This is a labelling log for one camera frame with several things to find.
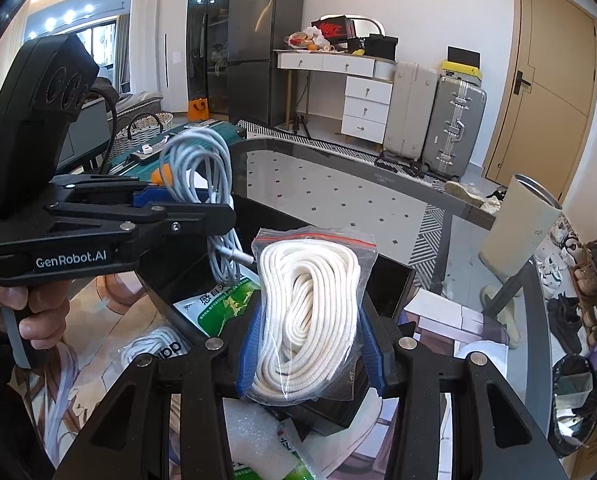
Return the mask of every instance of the wooden door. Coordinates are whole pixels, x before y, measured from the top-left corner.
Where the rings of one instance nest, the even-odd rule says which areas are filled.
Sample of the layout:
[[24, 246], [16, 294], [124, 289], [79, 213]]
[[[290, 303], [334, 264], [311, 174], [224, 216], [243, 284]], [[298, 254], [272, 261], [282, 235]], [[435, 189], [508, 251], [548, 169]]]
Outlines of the wooden door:
[[521, 0], [512, 91], [486, 177], [507, 186], [525, 174], [562, 199], [594, 110], [596, 34], [595, 18], [570, 0]]

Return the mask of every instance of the white suitcase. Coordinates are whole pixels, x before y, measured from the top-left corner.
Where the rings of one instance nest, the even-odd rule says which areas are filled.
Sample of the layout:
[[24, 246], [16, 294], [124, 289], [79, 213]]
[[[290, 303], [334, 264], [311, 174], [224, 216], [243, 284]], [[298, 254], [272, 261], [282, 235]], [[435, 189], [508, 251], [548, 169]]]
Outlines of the white suitcase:
[[436, 70], [399, 63], [383, 139], [385, 150], [413, 160], [421, 158], [438, 80]]

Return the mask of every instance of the white sneaker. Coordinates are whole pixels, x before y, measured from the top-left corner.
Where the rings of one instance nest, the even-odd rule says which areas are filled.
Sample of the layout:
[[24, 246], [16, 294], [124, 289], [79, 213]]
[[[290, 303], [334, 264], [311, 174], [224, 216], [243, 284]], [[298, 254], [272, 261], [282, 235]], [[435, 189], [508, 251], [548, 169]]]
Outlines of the white sneaker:
[[549, 238], [557, 247], [561, 247], [565, 239], [569, 236], [569, 231], [563, 217], [559, 218], [556, 224], [549, 229]]
[[563, 283], [559, 265], [552, 259], [552, 256], [548, 256], [543, 262], [539, 261], [537, 267], [541, 274], [543, 297], [550, 300]]
[[572, 257], [576, 265], [581, 265], [585, 262], [585, 251], [583, 250], [583, 245], [577, 237], [569, 236], [566, 238], [563, 242], [563, 249]]
[[480, 207], [483, 211], [490, 213], [490, 215], [496, 215], [501, 208], [501, 201], [496, 196], [491, 196], [485, 200], [485, 203]]

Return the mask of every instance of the desk drawer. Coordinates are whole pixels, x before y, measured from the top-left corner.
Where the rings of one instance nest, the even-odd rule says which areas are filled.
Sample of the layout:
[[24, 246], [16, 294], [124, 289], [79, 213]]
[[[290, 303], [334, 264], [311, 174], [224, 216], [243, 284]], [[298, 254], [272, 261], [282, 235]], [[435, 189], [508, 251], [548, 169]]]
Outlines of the desk drawer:
[[290, 70], [323, 70], [323, 54], [288, 52], [278, 54], [278, 68]]
[[375, 103], [374, 101], [367, 101], [356, 97], [345, 98], [344, 115], [351, 115], [359, 119], [386, 124], [388, 112], [389, 105], [384, 105], [383, 103]]
[[374, 75], [374, 60], [361, 56], [323, 54], [323, 70], [372, 77]]
[[389, 105], [392, 97], [392, 85], [372, 79], [349, 77], [345, 85], [345, 95]]
[[341, 133], [382, 144], [385, 137], [385, 124], [344, 115]]

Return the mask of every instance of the cylindrical container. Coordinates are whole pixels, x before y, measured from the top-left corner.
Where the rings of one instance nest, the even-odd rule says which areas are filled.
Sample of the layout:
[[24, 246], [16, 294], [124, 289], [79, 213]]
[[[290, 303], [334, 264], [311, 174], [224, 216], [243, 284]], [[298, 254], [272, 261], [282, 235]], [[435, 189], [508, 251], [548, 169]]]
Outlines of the cylindrical container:
[[561, 211], [559, 201], [541, 184], [514, 175], [479, 258], [504, 283], [534, 254]]

